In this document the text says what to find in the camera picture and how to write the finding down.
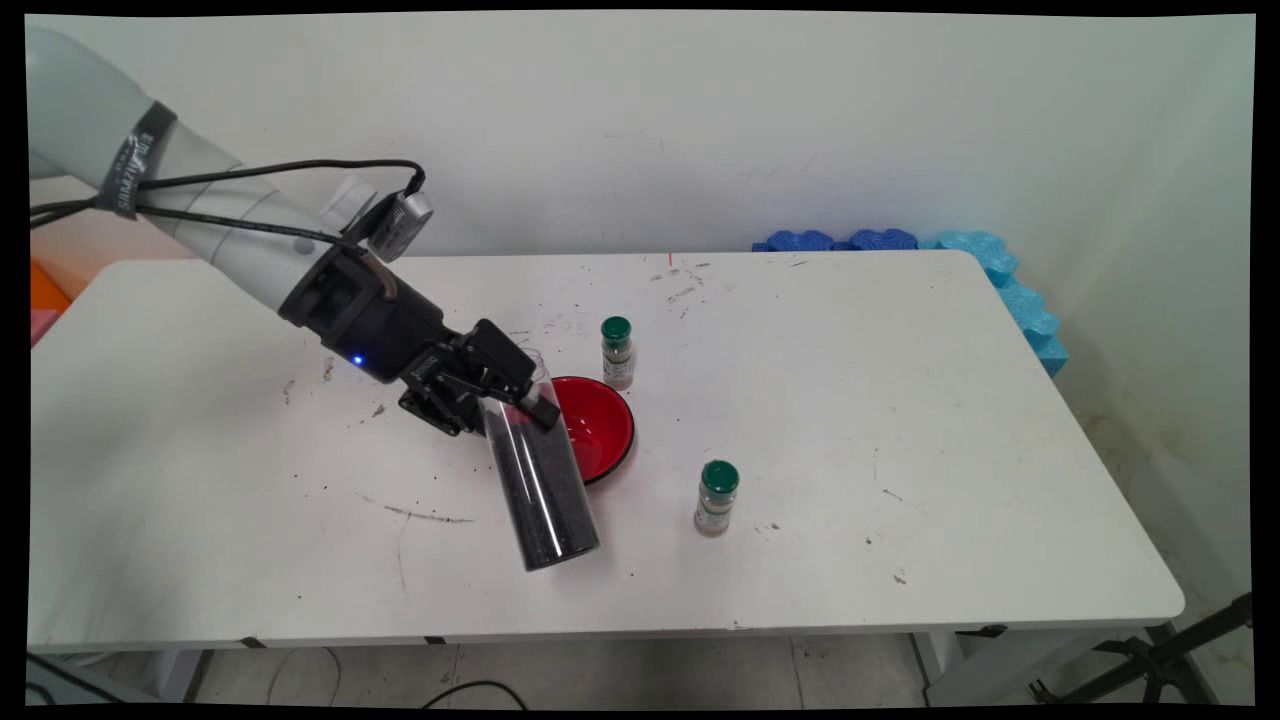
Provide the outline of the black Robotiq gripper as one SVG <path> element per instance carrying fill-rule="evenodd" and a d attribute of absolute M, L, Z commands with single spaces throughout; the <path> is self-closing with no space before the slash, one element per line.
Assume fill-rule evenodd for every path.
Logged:
<path fill-rule="evenodd" d="M 370 284 L 323 284 L 323 346 L 381 383 L 403 380 L 401 409 L 449 437 L 484 437 L 481 401 L 495 398 L 550 430 L 561 410 L 535 359 L 486 318 L 463 334 L 443 316 L 404 284 L 390 301 Z"/>

